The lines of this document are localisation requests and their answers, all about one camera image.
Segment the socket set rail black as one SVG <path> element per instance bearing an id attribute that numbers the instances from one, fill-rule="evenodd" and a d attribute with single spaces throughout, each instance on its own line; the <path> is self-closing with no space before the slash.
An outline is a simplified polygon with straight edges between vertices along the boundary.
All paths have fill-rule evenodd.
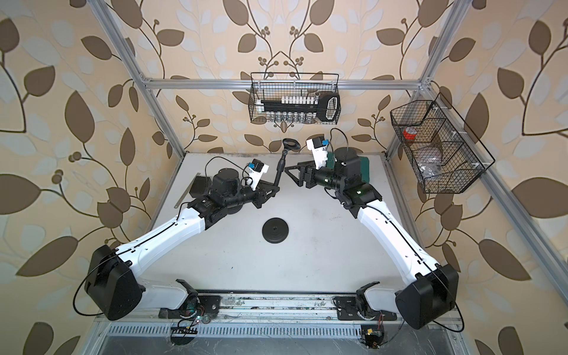
<path id="1" fill-rule="evenodd" d="M 335 124 L 342 109 L 337 93 L 251 99 L 248 107 L 251 121 L 265 118 L 276 123 L 298 124 Z"/>

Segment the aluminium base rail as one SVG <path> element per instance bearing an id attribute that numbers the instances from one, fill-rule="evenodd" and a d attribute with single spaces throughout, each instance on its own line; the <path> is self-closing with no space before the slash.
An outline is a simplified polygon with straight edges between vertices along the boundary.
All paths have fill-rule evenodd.
<path id="1" fill-rule="evenodd" d="M 266 294 L 205 292 L 186 317 L 158 309 L 135 311 L 119 321 L 96 319 L 92 341 L 110 337 L 339 339 L 359 340 L 383 330 L 386 338 L 415 333 L 400 314 L 362 315 L 353 294 Z"/>

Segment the small black box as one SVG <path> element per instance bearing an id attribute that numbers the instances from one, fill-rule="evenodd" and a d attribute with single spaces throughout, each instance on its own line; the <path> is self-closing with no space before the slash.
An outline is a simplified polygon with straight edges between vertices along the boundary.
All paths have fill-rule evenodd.
<path id="1" fill-rule="evenodd" d="M 190 184 L 189 194 L 194 199 L 205 197 L 210 193 L 211 186 L 211 178 L 197 175 Z"/>

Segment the red item in basket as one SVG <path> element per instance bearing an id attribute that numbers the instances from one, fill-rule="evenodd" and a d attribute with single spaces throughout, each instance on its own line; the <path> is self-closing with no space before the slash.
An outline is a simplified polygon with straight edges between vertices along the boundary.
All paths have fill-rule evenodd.
<path id="1" fill-rule="evenodd" d="M 415 141 L 417 137 L 417 129 L 415 127 L 405 127 L 403 137 L 406 141 Z"/>

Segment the green plastic tool case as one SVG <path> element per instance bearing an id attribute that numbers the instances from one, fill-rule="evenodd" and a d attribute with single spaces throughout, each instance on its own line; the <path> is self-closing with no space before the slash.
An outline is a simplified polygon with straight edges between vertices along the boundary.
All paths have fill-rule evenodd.
<path id="1" fill-rule="evenodd" d="M 370 182 L 368 158 L 360 157 L 352 148 L 329 152 L 326 167 L 332 170 L 334 177 L 345 183 L 345 188 Z"/>

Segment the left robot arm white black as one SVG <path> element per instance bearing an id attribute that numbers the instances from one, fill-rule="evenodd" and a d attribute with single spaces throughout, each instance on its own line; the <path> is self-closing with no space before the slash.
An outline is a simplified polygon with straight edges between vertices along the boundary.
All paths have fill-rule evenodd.
<path id="1" fill-rule="evenodd" d="M 102 246 L 93 252 L 82 283 L 85 292 L 111 321 L 137 309 L 188 309 L 198 295 L 188 282 L 148 281 L 143 273 L 184 241 L 235 214 L 243 205 L 261 208 L 279 192 L 283 171 L 283 167 L 277 169 L 272 183 L 262 180 L 263 172 L 255 170 L 245 180 L 230 168 L 210 178 L 196 176 L 190 189 L 193 200 L 182 203 L 170 221 L 120 247 Z"/>

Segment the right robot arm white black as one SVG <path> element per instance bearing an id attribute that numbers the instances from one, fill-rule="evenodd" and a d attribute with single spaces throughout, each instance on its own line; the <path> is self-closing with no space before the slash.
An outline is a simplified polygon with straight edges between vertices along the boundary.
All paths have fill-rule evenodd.
<path id="1" fill-rule="evenodd" d="M 364 181 L 356 152 L 338 149 L 332 168 L 327 167 L 327 160 L 326 150 L 315 149 L 313 161 L 284 170 L 297 186 L 322 186 L 333 191 L 334 197 L 377 238 L 393 260 L 405 287 L 394 292 L 377 284 L 365 287 L 362 293 L 366 305 L 373 311 L 398 312 L 416 330 L 458 309 L 457 270 L 449 264 L 441 265 L 401 226 L 380 193 Z"/>

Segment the plastic bag in basket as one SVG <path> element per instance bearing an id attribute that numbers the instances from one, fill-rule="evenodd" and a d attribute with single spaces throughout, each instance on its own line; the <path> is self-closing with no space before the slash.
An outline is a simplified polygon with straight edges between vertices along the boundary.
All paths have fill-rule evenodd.
<path id="1" fill-rule="evenodd" d="M 442 151 L 435 146 L 426 146 L 414 152 L 420 176 L 424 179 L 439 178 L 442 174 Z"/>

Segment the black round stand base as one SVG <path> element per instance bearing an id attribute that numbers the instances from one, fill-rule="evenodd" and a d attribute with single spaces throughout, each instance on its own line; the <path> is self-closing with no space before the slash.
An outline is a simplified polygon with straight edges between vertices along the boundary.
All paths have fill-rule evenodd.
<path id="1" fill-rule="evenodd" d="M 226 204 L 227 214 L 236 214 L 243 208 L 243 203 L 238 201 L 228 202 Z"/>

